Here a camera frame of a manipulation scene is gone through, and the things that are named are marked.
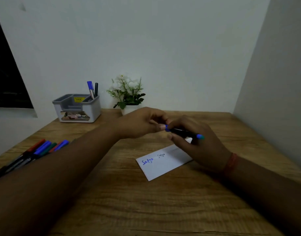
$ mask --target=yellow label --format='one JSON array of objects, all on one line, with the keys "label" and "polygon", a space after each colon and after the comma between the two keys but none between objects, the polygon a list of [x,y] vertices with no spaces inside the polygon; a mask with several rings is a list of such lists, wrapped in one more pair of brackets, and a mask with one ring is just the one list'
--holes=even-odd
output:
[{"label": "yellow label", "polygon": [[74,97],[74,102],[75,103],[81,103],[82,101],[84,101],[86,97]]}]

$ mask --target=hand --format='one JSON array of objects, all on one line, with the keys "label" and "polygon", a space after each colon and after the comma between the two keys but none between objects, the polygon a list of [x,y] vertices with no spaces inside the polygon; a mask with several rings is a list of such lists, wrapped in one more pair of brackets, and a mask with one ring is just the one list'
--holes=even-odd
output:
[{"label": "hand", "polygon": [[193,160],[210,171],[218,173],[226,166],[227,161],[231,156],[231,152],[221,143],[219,138],[207,124],[199,124],[184,115],[183,117],[172,121],[168,125],[168,128],[179,128],[202,134],[204,136],[203,140],[193,139],[191,144],[182,137],[171,132],[168,134],[168,138],[192,157]]},{"label": "hand", "polygon": [[140,108],[120,117],[115,127],[123,138],[139,138],[145,134],[163,131],[171,121],[167,114],[156,108]]}]

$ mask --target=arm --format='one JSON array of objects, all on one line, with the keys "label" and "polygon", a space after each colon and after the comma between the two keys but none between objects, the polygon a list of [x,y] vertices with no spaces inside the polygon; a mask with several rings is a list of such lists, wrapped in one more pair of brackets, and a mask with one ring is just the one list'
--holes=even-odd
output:
[{"label": "arm", "polygon": [[[220,173],[224,169],[231,152],[207,124],[198,124],[184,116],[171,122],[168,128],[184,128],[204,135],[204,140],[192,140],[191,144],[176,134],[169,134],[168,138],[207,170]],[[238,158],[236,167],[224,182],[286,234],[301,235],[301,184],[244,158]]]},{"label": "arm", "polygon": [[1,177],[0,235],[37,235],[119,139],[165,129],[157,123],[163,111],[141,108]]}]

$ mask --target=pen holder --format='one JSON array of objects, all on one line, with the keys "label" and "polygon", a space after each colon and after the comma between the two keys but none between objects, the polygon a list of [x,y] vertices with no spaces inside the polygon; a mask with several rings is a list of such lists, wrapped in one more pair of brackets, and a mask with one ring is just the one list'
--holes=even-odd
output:
[{"label": "pen holder", "polygon": [[94,122],[101,114],[99,95],[66,94],[52,101],[60,122]]}]

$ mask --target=forearm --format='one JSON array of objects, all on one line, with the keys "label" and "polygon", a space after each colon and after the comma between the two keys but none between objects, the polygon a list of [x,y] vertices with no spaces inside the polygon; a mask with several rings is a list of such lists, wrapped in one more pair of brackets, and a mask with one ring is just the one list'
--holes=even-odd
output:
[{"label": "forearm", "polygon": [[27,235],[46,222],[117,141],[103,125],[0,178],[0,235]]},{"label": "forearm", "polygon": [[284,232],[301,235],[300,184],[244,158],[226,180]]}]

